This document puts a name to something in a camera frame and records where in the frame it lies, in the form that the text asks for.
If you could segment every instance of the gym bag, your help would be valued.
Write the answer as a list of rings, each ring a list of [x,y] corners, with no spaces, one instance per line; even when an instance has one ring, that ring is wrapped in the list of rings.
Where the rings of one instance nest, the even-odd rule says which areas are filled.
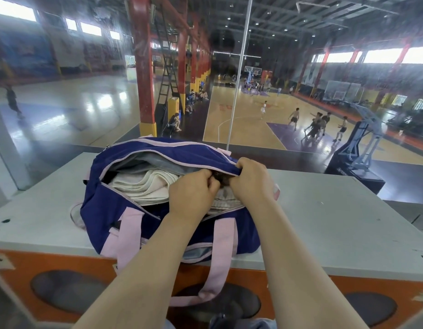
[[[168,202],[143,207],[111,187],[110,181],[119,172],[143,173],[159,168],[185,175],[207,168],[218,180],[240,175],[236,160],[225,152],[228,153],[203,143],[153,137],[140,137],[104,149],[91,166],[80,210],[97,253],[117,259],[121,271],[169,213]],[[259,246],[252,217],[242,204],[205,216],[193,233],[182,262],[211,259],[207,281],[197,296],[172,297],[170,305],[188,306],[213,299],[225,283],[232,256],[253,253]]]

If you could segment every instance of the silver metal pole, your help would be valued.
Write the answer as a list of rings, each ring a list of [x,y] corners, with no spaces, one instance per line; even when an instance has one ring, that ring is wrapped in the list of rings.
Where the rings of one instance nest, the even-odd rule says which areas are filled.
[[[237,93],[239,92],[240,73],[242,72],[243,54],[245,53],[245,44],[247,43],[248,27],[250,25],[251,6],[253,0],[248,1],[247,17],[245,19],[245,28],[243,29],[242,48],[240,49],[239,69],[237,71],[236,93],[234,94],[233,110],[231,111],[230,131],[228,132],[227,150],[230,146],[231,129],[233,128],[234,110],[236,109]]]

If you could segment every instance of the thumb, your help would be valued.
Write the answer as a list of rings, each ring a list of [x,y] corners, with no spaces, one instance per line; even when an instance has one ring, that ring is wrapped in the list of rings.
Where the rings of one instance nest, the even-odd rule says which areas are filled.
[[[210,194],[213,196],[213,198],[216,196],[216,194],[218,193],[219,188],[221,187],[221,183],[216,180],[213,176],[210,177],[210,179],[208,179],[208,189],[210,191]]]

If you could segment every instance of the white tabletop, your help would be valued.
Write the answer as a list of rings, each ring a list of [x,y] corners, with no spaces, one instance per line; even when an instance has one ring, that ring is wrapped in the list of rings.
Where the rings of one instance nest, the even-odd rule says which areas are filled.
[[[79,155],[0,208],[0,249],[98,256],[69,216],[70,207],[83,200],[82,180],[95,156]],[[422,232],[360,182],[269,172],[281,189],[281,206],[328,274],[423,281]],[[264,270],[261,249],[234,257],[232,267]]]

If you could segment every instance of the dark oval cutout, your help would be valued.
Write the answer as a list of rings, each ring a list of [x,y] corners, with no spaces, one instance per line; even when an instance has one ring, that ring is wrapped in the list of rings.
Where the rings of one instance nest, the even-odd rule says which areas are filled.
[[[30,286],[45,303],[82,315],[108,285],[77,271],[52,270],[36,275]]]
[[[388,320],[397,310],[394,299],[380,293],[353,292],[345,297],[369,327]]]
[[[196,284],[181,290],[176,296],[196,296],[204,284]],[[212,300],[203,304],[181,307],[185,312],[200,322],[210,322],[214,315],[224,314],[228,320],[252,318],[261,307],[260,298],[245,287],[225,283],[222,291]]]

